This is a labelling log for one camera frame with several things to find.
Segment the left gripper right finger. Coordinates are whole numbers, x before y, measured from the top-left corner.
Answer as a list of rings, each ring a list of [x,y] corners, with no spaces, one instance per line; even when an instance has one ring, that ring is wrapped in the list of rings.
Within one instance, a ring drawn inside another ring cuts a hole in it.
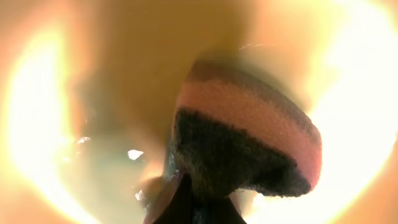
[[[194,198],[194,224],[246,224],[230,198]]]

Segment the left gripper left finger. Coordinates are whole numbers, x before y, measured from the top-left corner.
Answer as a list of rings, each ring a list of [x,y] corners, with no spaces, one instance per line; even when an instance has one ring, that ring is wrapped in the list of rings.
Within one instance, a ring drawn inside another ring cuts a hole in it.
[[[173,175],[154,202],[149,204],[144,224],[192,224],[193,194],[190,175]]]

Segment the green scouring sponge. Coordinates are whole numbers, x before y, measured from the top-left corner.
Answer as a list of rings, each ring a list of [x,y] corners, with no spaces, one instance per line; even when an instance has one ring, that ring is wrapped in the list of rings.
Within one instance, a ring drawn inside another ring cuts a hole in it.
[[[200,200],[237,189],[299,197],[320,178],[322,140],[311,119],[278,89],[228,65],[193,65],[171,137]]]

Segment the yellow-green plate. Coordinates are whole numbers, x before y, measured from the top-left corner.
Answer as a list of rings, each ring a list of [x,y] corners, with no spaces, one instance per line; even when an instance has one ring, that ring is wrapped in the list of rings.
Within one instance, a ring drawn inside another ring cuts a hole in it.
[[[2,1],[1,222],[143,223],[189,175],[171,134],[201,60],[322,140],[311,192],[224,197],[246,223],[397,222],[396,1]]]

